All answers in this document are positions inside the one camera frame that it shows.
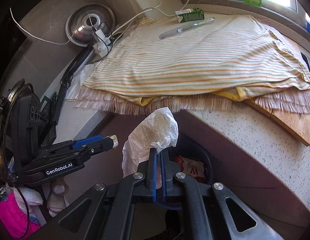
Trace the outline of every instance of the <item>kitchen wall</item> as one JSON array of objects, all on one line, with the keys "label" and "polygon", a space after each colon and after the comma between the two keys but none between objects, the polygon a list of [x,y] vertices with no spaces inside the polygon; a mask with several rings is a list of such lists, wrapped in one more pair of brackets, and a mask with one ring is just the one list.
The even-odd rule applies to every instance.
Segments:
[{"label": "kitchen wall", "polygon": [[[141,11],[135,0],[42,0],[20,21],[20,25],[34,36],[65,43],[68,41],[65,34],[68,16],[77,7],[89,2],[110,6],[116,24],[123,24]],[[7,95],[8,89],[24,78],[33,84],[35,93],[41,97],[57,75],[82,50],[82,47],[71,42],[56,45],[27,36],[32,44],[10,73],[2,90],[3,95]]]},{"label": "kitchen wall", "polygon": [[[215,12],[215,13],[225,13],[223,12],[224,8],[227,8],[228,11],[233,11],[233,13],[226,13],[226,14],[241,14],[238,13],[239,10],[245,10],[247,11],[246,14],[251,14],[252,13],[257,13],[260,14],[264,17],[267,17],[269,19],[272,19],[274,21],[277,22],[276,25],[278,25],[278,23],[284,25],[284,27],[289,28],[291,33],[298,33],[299,35],[301,35],[302,37],[304,37],[309,45],[310,45],[310,34],[307,32],[307,30],[305,30],[304,28],[302,28],[301,26],[295,24],[294,22],[292,22],[290,19],[288,19],[285,16],[282,16],[270,9],[265,9],[265,8],[261,8],[261,7],[257,7],[257,6],[253,6],[250,4],[246,4],[244,2],[240,2],[240,1],[236,1],[236,0],[190,0],[189,1],[189,6],[188,8],[193,8],[193,7],[199,7],[199,5],[211,5],[209,10],[209,12]],[[289,38],[294,40],[293,37],[294,34],[292,34],[292,36],[290,34],[286,34],[286,36],[288,36]]]}]

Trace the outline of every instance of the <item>white tissue paper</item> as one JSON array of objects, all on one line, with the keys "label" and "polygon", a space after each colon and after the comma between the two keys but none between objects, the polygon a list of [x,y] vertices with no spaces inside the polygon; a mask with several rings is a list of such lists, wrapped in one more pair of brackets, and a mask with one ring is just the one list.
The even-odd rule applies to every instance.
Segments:
[{"label": "white tissue paper", "polygon": [[[150,148],[156,148],[158,154],[167,147],[175,147],[177,138],[178,126],[170,109],[164,107],[155,110],[132,131],[124,144],[124,177],[137,172],[138,164],[148,160]],[[160,174],[158,175],[156,188],[161,185],[161,181],[157,181],[161,178]]]}]

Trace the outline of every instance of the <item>window frame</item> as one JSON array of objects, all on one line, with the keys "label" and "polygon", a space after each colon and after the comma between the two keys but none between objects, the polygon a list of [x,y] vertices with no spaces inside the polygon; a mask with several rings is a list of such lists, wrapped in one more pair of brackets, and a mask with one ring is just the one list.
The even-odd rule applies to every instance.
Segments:
[{"label": "window frame", "polygon": [[279,14],[284,15],[285,17],[293,20],[302,27],[306,28],[306,12],[302,6],[298,3],[297,0],[291,0],[291,4],[294,4],[295,8],[289,8],[278,3],[272,2],[270,0],[262,0],[262,7],[271,9]]}]

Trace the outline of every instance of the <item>blue gripper pad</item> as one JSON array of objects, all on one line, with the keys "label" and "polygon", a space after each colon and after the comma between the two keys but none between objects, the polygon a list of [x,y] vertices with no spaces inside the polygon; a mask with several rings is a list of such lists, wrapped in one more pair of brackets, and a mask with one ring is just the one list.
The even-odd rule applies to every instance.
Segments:
[{"label": "blue gripper pad", "polygon": [[104,136],[103,135],[96,135],[90,138],[86,138],[86,139],[82,139],[82,140],[77,140],[76,143],[73,145],[73,149],[77,149],[79,147],[82,147],[82,145],[91,143],[91,142],[95,142],[98,141],[100,139],[103,139]]}]

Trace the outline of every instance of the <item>striped towel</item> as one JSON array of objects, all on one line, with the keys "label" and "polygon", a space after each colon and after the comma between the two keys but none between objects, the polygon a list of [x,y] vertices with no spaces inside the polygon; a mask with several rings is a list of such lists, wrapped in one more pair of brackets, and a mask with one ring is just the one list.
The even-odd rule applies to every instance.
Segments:
[{"label": "striped towel", "polygon": [[140,106],[161,96],[213,93],[243,101],[290,87],[310,89],[305,62],[282,37],[250,15],[214,17],[163,40],[160,34],[183,24],[142,19],[84,85]]}]

